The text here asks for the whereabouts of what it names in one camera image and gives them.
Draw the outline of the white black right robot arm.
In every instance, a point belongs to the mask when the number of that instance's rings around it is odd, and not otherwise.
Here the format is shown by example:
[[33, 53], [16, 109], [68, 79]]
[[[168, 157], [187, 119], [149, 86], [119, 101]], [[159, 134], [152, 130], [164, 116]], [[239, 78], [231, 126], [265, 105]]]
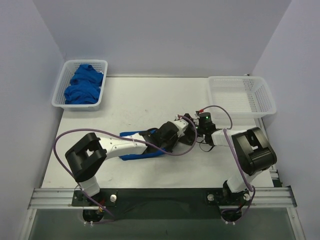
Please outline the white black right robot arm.
[[205, 116], [198, 119], [197, 131], [211, 147], [229, 147], [238, 171], [223, 184], [228, 193], [252, 192], [251, 182], [277, 163], [277, 155], [259, 127], [218, 129], [211, 118]]

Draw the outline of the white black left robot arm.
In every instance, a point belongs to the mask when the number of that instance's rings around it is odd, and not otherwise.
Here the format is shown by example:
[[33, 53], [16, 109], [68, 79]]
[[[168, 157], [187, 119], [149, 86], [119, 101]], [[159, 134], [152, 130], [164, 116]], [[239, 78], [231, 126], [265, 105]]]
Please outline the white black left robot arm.
[[105, 160], [119, 157], [127, 161], [173, 155], [178, 141], [191, 136], [194, 141], [197, 139], [197, 127], [184, 119], [115, 138], [98, 137], [90, 132], [65, 153], [65, 158], [80, 188], [93, 197], [101, 191], [96, 173]]

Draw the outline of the blue towel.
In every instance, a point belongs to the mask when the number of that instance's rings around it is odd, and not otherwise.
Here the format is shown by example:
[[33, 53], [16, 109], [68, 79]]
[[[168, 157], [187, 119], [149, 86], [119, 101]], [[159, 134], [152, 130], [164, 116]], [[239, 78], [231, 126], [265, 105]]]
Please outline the blue towel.
[[[136, 133], [142, 133], [143, 131], [125, 131], [125, 132], [120, 132], [119, 136], [120, 137], [128, 137], [131, 135], [134, 135]], [[149, 152], [149, 153], [143, 153], [143, 154], [127, 154], [127, 155], [122, 155], [119, 156], [119, 158], [123, 161], [129, 161], [129, 160], [139, 160], [139, 159], [147, 159], [147, 158], [154, 158], [154, 157], [159, 157], [161, 155], [164, 155], [165, 153], [157, 150], [154, 152]]]

